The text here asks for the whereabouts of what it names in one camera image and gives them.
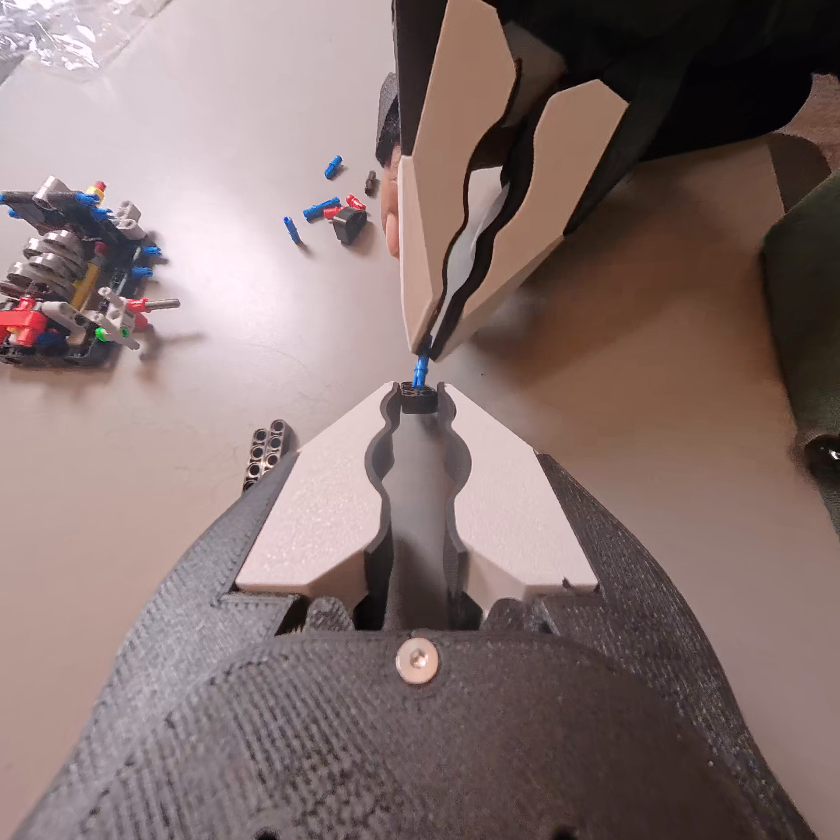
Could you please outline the clear plastic bag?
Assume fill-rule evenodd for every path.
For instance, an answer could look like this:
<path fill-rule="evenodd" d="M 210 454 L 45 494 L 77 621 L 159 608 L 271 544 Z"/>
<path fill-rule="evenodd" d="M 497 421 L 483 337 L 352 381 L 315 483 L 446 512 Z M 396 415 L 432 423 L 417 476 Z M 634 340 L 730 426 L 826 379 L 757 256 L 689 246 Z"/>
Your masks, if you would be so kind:
<path fill-rule="evenodd" d="M 22 60 L 58 70 L 100 69 L 169 3 L 2 1 L 2 69 Z"/>

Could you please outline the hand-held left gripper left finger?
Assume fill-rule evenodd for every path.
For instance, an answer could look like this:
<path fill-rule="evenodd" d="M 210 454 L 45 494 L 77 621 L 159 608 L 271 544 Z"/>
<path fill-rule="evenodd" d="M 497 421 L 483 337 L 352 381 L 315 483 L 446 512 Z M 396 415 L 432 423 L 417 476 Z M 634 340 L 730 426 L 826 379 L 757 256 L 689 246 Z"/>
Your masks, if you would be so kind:
<path fill-rule="evenodd" d="M 302 446 L 235 578 L 242 592 L 332 597 L 348 611 L 386 600 L 400 387 L 387 382 Z"/>

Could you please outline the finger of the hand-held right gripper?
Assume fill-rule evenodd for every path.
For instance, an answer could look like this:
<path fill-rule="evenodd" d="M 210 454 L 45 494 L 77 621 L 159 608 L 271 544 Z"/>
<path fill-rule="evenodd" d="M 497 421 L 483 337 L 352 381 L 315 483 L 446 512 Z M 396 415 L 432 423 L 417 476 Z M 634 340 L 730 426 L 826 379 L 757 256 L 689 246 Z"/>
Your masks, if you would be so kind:
<path fill-rule="evenodd" d="M 448 2 L 413 148 L 398 168 L 402 309 L 415 354 L 445 299 L 448 253 L 467 218 L 469 163 L 505 117 L 517 82 L 497 10 Z"/>
<path fill-rule="evenodd" d="M 473 266 L 450 299 L 429 355 L 470 338 L 554 251 L 621 122 L 627 102 L 602 80 L 555 92 L 508 159 L 507 193 L 476 238 Z"/>

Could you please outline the lego car chassis assembly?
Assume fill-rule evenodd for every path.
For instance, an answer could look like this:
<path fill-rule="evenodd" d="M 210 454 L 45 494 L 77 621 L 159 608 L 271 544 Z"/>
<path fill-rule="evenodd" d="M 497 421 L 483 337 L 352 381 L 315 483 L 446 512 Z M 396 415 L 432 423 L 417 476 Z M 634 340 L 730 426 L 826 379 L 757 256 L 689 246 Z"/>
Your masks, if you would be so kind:
<path fill-rule="evenodd" d="M 1 362 L 19 369 L 101 369 L 138 350 L 149 316 L 176 298 L 144 293 L 163 255 L 131 201 L 104 204 L 106 185 L 74 190 L 55 176 L 2 192 L 2 208 L 34 235 L 2 273 Z"/>

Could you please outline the black double lego beam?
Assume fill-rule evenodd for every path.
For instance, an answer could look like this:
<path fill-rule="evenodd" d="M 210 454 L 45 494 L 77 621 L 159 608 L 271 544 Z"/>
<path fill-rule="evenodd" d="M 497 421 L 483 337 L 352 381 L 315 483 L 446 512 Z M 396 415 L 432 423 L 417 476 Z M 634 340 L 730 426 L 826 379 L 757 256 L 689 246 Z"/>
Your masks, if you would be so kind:
<path fill-rule="evenodd" d="M 281 418 L 255 430 L 248 451 L 248 463 L 242 485 L 243 494 L 277 466 L 288 451 L 290 441 L 289 426 Z"/>

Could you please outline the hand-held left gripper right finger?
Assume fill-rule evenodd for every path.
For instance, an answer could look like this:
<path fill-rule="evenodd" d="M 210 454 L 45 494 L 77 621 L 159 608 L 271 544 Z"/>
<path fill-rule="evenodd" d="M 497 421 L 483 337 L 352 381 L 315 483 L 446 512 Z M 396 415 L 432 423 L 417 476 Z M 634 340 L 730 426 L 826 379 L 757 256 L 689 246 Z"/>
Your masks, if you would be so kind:
<path fill-rule="evenodd" d="M 593 568 L 533 447 L 444 382 L 437 420 L 454 482 L 444 512 L 452 608 L 594 592 Z"/>

